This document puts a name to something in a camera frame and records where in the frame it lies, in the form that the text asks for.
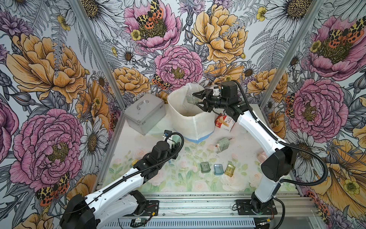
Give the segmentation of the grey-green pencil sharpener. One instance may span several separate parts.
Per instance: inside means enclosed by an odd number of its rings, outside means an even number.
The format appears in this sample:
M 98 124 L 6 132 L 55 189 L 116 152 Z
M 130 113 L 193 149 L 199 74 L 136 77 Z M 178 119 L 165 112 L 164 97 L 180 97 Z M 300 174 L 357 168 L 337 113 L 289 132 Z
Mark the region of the grey-green pencil sharpener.
M 234 137 L 227 138 L 224 137 L 220 140 L 218 140 L 215 144 L 216 153 L 221 153 L 229 148 L 230 141 L 233 140 Z

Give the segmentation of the translucent green shavings tray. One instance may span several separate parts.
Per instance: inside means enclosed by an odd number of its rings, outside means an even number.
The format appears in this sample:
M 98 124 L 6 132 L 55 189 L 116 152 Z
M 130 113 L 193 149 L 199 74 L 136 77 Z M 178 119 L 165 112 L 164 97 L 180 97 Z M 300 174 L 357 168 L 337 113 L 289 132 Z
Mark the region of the translucent green shavings tray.
M 211 171 L 210 164 L 208 162 L 200 163 L 201 172 L 202 173 L 209 173 Z

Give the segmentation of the translucent yellow shavings tray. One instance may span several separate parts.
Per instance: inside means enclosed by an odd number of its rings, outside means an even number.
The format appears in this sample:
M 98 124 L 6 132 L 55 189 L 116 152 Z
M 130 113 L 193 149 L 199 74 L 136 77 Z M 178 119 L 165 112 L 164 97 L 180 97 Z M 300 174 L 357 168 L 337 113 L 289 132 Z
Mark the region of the translucent yellow shavings tray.
M 224 174 L 229 177 L 232 177 L 234 175 L 234 171 L 235 171 L 235 166 L 232 164 L 228 164 Z

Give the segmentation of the translucent blue shavings tray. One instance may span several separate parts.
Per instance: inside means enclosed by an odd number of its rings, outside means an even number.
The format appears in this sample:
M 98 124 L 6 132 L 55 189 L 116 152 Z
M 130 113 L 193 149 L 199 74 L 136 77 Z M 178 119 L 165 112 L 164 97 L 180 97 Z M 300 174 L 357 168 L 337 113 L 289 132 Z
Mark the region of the translucent blue shavings tray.
M 222 164 L 214 164 L 214 175 L 221 176 L 224 174 L 224 169 Z

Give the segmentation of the clear teal shavings tray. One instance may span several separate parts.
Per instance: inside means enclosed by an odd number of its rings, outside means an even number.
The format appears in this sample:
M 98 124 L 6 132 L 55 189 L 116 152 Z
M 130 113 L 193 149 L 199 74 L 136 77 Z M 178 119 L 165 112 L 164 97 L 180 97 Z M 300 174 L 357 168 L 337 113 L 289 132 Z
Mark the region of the clear teal shavings tray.
M 201 101 L 201 99 L 193 96 L 192 94 L 189 94 L 189 95 L 186 96 L 186 101 L 189 104 L 197 105 Z

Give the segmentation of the teal square pencil sharpener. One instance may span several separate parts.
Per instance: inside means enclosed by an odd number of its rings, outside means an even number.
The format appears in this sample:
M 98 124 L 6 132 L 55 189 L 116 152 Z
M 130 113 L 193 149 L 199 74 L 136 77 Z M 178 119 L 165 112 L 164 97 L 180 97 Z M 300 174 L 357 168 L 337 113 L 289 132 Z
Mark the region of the teal square pencil sharpener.
M 170 139 L 174 144 L 181 144 L 182 143 L 182 139 L 179 135 L 173 135 L 173 136 L 170 137 Z

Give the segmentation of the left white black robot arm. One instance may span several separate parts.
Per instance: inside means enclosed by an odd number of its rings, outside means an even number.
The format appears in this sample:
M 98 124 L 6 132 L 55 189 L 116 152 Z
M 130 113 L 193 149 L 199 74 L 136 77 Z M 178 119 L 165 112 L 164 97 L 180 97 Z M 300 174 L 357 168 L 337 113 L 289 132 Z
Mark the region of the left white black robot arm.
M 140 215 L 147 200 L 138 188 L 154 178 L 184 146 L 184 137 L 168 132 L 150 153 L 138 160 L 122 177 L 85 197 L 77 194 L 69 201 L 60 220 L 62 229 L 101 229 L 118 217 Z

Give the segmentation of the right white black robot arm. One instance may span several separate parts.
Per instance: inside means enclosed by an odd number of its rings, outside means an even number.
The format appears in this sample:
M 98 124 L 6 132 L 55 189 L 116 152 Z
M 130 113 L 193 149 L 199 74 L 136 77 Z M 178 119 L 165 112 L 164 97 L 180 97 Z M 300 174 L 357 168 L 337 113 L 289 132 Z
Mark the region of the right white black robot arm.
M 198 98 L 196 105 L 204 112 L 209 113 L 216 108 L 223 109 L 237 124 L 244 127 L 264 150 L 266 160 L 261 164 L 263 177 L 249 204 L 254 214 L 261 214 L 267 208 L 283 183 L 310 187 L 326 181 L 328 167 L 321 157 L 278 137 L 258 118 L 238 81 L 225 81 L 219 86 L 195 92 L 192 96 Z M 318 180 L 298 182 L 285 178 L 294 168 L 299 152 L 309 154 L 319 161 L 323 174 Z

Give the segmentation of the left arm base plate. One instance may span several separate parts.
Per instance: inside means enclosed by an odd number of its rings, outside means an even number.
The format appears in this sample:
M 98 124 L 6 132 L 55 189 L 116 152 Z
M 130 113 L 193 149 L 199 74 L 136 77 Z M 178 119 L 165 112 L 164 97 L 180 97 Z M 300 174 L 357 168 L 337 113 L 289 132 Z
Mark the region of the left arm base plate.
M 159 205 L 160 205 L 159 200 L 148 200 L 144 210 L 138 216 L 139 217 L 157 216 L 159 212 Z

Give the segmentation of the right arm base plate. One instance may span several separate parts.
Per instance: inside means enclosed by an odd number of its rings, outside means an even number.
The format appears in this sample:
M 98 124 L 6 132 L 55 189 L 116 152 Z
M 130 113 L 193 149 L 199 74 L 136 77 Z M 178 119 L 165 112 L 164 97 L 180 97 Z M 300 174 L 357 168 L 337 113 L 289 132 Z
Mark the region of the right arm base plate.
M 256 199 L 237 199 L 235 206 L 239 215 L 277 215 L 274 200 L 266 203 L 258 202 Z

